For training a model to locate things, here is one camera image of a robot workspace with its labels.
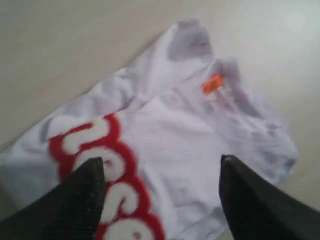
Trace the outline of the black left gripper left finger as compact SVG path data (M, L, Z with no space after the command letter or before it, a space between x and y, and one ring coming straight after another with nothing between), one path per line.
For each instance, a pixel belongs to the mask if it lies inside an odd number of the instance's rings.
M2 240L93 240L105 200L103 161L90 158L57 187L0 222Z

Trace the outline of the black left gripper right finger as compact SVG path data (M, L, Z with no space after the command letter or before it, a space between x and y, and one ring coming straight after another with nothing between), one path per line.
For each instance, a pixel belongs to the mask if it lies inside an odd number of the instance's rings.
M220 160L219 197L235 240L318 240L320 212L255 173L234 155Z

